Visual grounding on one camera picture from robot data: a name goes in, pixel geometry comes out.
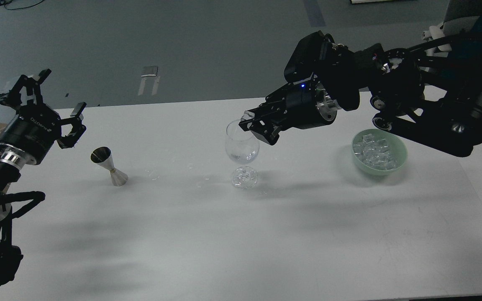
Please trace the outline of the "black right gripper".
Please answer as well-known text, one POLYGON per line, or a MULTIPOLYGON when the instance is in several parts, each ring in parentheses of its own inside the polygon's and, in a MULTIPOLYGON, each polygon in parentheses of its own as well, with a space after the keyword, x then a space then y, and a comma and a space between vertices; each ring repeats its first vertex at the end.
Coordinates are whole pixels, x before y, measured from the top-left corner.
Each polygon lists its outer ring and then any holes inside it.
POLYGON ((320 82, 287 83, 270 93, 264 103, 246 110, 239 127, 252 131, 260 141, 275 145, 289 128, 317 128, 331 125, 337 116, 337 100, 320 82))

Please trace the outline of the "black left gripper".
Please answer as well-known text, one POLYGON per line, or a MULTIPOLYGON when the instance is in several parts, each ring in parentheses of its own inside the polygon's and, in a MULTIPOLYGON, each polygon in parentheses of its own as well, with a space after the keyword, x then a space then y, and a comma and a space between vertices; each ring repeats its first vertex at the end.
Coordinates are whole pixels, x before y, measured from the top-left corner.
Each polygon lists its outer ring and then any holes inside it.
POLYGON ((79 102, 69 118, 64 119, 44 103, 41 84, 51 73, 51 69, 44 69, 38 75, 19 75, 8 81, 0 92, 0 105, 16 112, 0 134, 0 150, 4 145, 20 149, 32 156, 30 165, 39 165, 55 140, 61 149, 73 148, 87 129, 82 123, 86 102, 79 102), (27 105, 22 103, 22 90, 26 92, 27 105), (65 125, 72 128, 62 136, 61 127, 65 125))

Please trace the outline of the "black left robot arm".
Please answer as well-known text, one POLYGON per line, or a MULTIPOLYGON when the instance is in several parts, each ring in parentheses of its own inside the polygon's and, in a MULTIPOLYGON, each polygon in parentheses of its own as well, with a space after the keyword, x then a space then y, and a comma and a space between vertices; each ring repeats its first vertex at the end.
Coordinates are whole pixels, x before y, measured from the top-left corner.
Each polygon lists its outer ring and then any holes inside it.
POLYGON ((64 119, 44 103, 41 84, 50 74, 45 69, 35 77, 20 75, 0 93, 0 104, 15 111, 0 134, 0 287, 14 280, 23 259, 21 249, 12 244, 12 221, 46 198, 42 191, 6 193, 5 188, 19 180, 25 165, 39 165, 55 143, 72 148, 86 131, 85 102, 64 119))

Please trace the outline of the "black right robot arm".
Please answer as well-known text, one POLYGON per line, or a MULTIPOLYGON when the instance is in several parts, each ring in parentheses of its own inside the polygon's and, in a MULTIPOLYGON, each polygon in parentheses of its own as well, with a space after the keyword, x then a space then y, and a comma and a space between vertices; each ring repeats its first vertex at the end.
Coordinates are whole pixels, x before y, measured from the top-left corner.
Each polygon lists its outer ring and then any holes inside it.
POLYGON ((298 42, 284 77, 286 84, 239 122, 268 145, 289 128, 331 125, 338 110, 358 109, 363 88, 379 130, 457 157, 482 143, 481 32, 356 52, 314 32, 298 42))

